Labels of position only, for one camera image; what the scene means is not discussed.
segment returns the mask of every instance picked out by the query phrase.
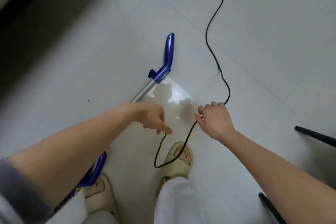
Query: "forearm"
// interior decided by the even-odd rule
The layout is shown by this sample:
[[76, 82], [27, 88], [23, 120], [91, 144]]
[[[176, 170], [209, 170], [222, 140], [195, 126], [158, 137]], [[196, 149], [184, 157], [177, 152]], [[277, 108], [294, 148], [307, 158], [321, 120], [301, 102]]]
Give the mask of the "forearm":
[[47, 137], [8, 160], [55, 207], [132, 123], [136, 112], [120, 107], [107, 111]]
[[335, 223], [336, 192], [234, 132], [221, 142], [241, 161], [288, 223]]

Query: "left hand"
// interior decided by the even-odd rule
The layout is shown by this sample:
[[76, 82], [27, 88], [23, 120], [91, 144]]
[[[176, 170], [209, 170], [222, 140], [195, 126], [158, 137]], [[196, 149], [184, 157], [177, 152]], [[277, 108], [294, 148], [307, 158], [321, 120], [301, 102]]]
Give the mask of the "left hand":
[[131, 103], [138, 110], [135, 121], [140, 122], [143, 128], [156, 129], [156, 134], [161, 131], [167, 134], [172, 134], [173, 131], [165, 123], [165, 112], [161, 105], [152, 103]]

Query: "silver pole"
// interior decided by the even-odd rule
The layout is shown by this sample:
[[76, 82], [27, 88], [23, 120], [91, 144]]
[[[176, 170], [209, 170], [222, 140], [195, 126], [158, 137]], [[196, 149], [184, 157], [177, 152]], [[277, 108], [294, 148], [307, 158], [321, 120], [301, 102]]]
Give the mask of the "silver pole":
[[131, 102], [139, 102], [144, 95], [148, 93], [157, 83], [151, 79], [145, 87], [131, 100]]

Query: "black cord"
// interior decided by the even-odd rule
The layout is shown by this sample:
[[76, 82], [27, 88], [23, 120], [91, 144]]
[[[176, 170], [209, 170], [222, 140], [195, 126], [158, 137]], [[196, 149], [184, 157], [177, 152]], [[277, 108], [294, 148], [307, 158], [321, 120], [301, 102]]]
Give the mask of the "black cord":
[[[221, 1], [219, 7], [217, 8], [216, 12], [213, 14], [213, 16], [212, 16], [210, 22], [208, 23], [207, 30], [205, 31], [205, 42], [207, 43], [208, 49], [209, 49], [209, 51], [211, 52], [213, 58], [214, 58], [215, 61], [216, 61], [216, 65], [217, 65], [217, 68], [218, 68], [218, 70], [219, 70], [219, 72], [220, 72], [220, 76], [221, 76], [223, 82], [225, 83], [225, 85], [227, 86], [227, 89], [228, 89], [228, 91], [229, 91], [229, 94], [228, 94], [228, 96], [227, 96], [227, 99], [226, 99], [226, 101], [224, 102], [224, 104], [226, 105], [226, 103], [229, 101], [229, 98], [230, 98], [230, 87], [229, 87], [228, 83], [225, 81], [224, 76], [223, 76], [223, 72], [222, 72], [222, 69], [221, 69], [221, 66], [219, 65], [218, 60], [217, 60], [215, 54], [213, 53], [213, 51], [212, 51], [212, 49], [210, 48], [209, 43], [208, 43], [208, 29], [209, 29], [209, 26], [210, 26], [210, 24], [211, 24], [213, 18], [216, 16], [218, 10], [221, 8], [223, 2], [224, 2], [224, 0]], [[168, 165], [168, 164], [174, 162], [175, 160], [177, 160], [177, 159], [180, 157], [180, 155], [182, 154], [184, 148], [185, 148], [186, 145], [187, 145], [187, 142], [188, 142], [188, 139], [189, 139], [189, 137], [190, 137], [190, 134], [191, 134], [192, 130], [194, 129], [196, 123], [197, 123], [197, 121], [195, 121], [195, 123], [194, 123], [193, 126], [191, 127], [191, 129], [190, 129], [190, 131], [189, 131], [189, 133], [188, 133], [187, 139], [185, 140], [185, 142], [184, 142], [184, 144], [183, 144], [183, 147], [182, 147], [182, 149], [180, 150], [180, 153], [179, 153], [174, 159], [172, 159], [171, 161], [168, 161], [168, 162], [166, 162], [166, 163], [163, 163], [162, 165], [159, 165], [159, 166], [157, 167], [157, 166], [156, 166], [156, 159], [157, 159], [158, 154], [159, 154], [159, 151], [160, 151], [160, 149], [161, 149], [162, 142], [163, 142], [163, 140], [164, 140], [164, 139], [166, 138], [166, 136], [167, 136], [167, 134], [165, 134], [165, 136], [162, 138], [162, 140], [161, 140], [161, 142], [160, 142], [160, 146], [159, 146], [159, 148], [158, 148], [158, 150], [157, 150], [157, 152], [156, 152], [156, 155], [155, 155], [155, 159], [154, 159], [154, 167], [155, 167], [155, 168], [160, 168], [160, 167], [163, 167], [163, 166], [165, 166], [165, 165]]]

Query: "right arm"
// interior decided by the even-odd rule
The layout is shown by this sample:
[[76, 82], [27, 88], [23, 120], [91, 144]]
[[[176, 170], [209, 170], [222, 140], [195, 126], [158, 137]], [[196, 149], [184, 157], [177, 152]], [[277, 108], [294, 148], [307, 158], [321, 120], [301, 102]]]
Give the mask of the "right arm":
[[336, 223], [335, 190], [237, 132], [223, 103], [198, 110], [202, 130], [240, 160], [288, 223]]

